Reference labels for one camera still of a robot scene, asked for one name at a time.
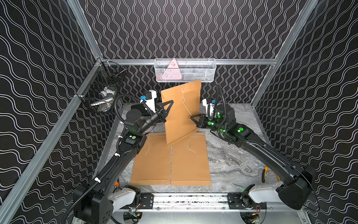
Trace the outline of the brown file bag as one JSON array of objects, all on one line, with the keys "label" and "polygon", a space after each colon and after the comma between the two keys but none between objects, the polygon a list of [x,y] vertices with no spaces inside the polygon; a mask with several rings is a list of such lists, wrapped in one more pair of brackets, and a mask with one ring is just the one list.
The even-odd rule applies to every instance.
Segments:
[{"label": "brown file bag", "polygon": [[201,80],[161,91],[162,102],[174,101],[165,122],[168,146],[198,131],[190,117],[200,113],[200,93]]},{"label": "brown file bag", "polygon": [[171,149],[166,134],[150,133],[145,145],[134,159],[130,185],[169,185],[171,177]]},{"label": "brown file bag", "polygon": [[171,185],[211,185],[205,133],[192,133],[172,145]]}]

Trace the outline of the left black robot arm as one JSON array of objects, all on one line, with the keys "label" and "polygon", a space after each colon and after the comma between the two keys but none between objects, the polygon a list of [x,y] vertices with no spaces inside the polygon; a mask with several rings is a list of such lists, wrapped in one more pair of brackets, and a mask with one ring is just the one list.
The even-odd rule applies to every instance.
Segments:
[{"label": "left black robot arm", "polygon": [[106,224],[112,218],[112,214],[122,207],[138,206],[140,191],[131,187],[115,191],[115,182],[144,147],[147,140],[145,132],[158,122],[166,122],[174,101],[155,103],[152,110],[145,99],[133,100],[144,106],[149,116],[143,116],[137,108],[131,109],[125,119],[118,115],[124,123],[124,129],[116,143],[115,154],[88,184],[75,188],[74,202],[65,212],[61,223],[65,224],[68,216],[73,213],[74,217],[88,224]]}]

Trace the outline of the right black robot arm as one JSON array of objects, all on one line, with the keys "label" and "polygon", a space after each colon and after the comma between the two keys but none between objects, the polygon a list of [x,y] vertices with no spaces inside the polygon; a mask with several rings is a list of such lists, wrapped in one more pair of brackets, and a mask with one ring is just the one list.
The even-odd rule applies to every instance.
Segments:
[{"label": "right black robot arm", "polygon": [[314,168],[299,163],[278,153],[248,126],[238,123],[234,109],[226,103],[219,87],[216,98],[203,100],[206,113],[192,115],[190,119],[198,128],[210,132],[228,144],[241,148],[266,165],[279,178],[271,187],[249,185],[240,196],[241,205],[251,209],[261,203],[281,202],[294,210],[304,207],[313,194]]}]

